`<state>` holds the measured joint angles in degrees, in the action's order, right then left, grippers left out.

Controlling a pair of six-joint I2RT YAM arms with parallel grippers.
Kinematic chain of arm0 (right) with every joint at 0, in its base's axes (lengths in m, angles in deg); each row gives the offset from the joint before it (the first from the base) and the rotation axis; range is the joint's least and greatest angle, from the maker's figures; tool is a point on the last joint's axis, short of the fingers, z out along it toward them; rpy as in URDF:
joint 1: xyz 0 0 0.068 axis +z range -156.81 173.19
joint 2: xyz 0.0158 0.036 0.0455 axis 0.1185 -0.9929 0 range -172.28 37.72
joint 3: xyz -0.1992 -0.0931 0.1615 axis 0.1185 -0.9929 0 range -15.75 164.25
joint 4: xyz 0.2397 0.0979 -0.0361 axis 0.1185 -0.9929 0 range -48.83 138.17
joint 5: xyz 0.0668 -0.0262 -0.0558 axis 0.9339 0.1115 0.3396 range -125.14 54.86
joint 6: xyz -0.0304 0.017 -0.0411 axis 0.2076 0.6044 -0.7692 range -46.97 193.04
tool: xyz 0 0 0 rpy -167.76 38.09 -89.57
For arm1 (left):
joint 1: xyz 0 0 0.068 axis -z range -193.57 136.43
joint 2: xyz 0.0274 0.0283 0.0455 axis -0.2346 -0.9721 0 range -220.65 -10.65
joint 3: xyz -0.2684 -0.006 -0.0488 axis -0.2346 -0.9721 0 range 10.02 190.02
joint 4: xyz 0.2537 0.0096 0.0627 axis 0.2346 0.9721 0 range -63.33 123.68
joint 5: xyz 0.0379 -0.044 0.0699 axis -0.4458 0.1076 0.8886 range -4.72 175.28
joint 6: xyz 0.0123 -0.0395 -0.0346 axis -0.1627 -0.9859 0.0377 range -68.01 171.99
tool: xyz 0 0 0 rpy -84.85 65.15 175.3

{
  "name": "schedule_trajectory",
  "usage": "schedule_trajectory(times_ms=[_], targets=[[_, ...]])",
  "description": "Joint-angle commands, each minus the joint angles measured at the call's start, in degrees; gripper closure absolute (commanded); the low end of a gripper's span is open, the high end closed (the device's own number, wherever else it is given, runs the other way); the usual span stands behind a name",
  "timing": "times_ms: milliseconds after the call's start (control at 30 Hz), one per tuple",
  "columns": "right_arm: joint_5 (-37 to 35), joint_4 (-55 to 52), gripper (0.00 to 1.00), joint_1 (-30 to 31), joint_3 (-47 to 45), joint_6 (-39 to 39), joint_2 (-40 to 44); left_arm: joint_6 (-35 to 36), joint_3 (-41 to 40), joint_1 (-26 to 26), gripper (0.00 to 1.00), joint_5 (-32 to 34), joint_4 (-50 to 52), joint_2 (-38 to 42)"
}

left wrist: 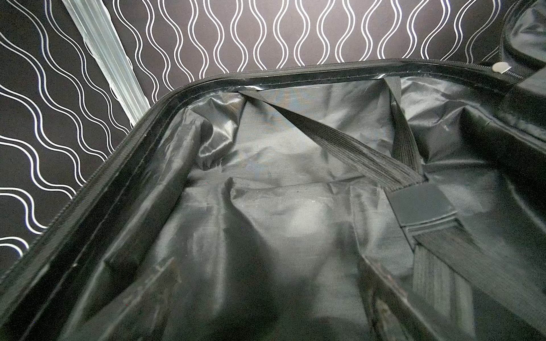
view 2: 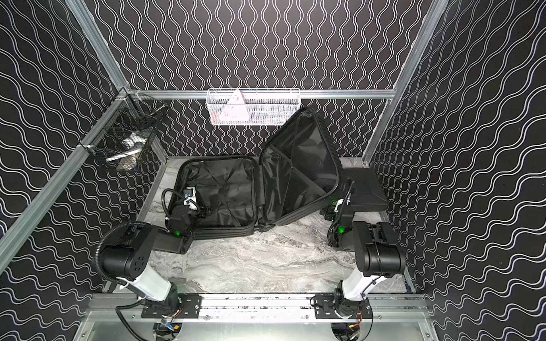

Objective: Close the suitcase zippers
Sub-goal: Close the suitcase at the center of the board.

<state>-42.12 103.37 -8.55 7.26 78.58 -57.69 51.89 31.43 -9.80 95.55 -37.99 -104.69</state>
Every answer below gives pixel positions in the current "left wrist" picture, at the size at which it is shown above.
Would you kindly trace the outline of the black ribbed hard-shell suitcase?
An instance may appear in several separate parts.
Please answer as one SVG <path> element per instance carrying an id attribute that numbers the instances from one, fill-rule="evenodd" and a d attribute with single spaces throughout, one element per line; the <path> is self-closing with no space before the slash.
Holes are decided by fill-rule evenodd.
<path id="1" fill-rule="evenodd" d="M 545 339 L 544 1 L 102 2 L 136 125 L 1 3 L 1 339 Z"/>

